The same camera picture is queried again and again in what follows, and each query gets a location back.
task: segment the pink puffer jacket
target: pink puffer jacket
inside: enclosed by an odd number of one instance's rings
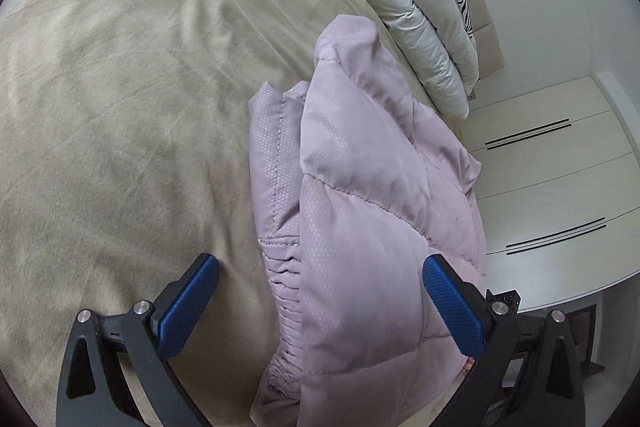
[[[258,427],[392,427],[426,406],[463,356],[422,287],[442,253],[484,293],[480,164],[415,102],[375,24],[338,16],[316,71],[250,102],[258,240],[280,346]]]

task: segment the floor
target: floor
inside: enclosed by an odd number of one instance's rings
[[[624,396],[626,389],[613,383],[604,373],[582,381],[586,427],[602,427]]]

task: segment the wooden furniture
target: wooden furniture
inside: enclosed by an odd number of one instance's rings
[[[594,304],[566,314],[583,378],[592,377],[604,371],[603,365],[591,361],[597,312],[597,306]]]
[[[530,311],[640,271],[640,169],[590,78],[472,111],[462,136],[482,162],[492,292]]]

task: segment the wardrobe door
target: wardrobe door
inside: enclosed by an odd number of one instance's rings
[[[640,271],[640,208],[537,248],[486,256],[488,288],[517,289],[521,311],[589,295]]]
[[[586,77],[473,110],[460,132],[473,152],[609,109],[598,86]]]
[[[482,163],[476,197],[485,198],[572,174],[631,152],[611,111],[473,153]]]
[[[478,200],[487,252],[533,247],[640,207],[633,154],[568,176]]]

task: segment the beige bedsheet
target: beige bedsheet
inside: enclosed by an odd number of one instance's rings
[[[154,298],[201,251],[222,261],[222,282],[172,365],[214,425],[250,425],[277,322],[250,204],[246,103],[265,80],[309,80],[316,38],[340,13],[378,23],[428,103],[364,0],[5,3],[0,368],[38,425],[54,424],[78,311]]]

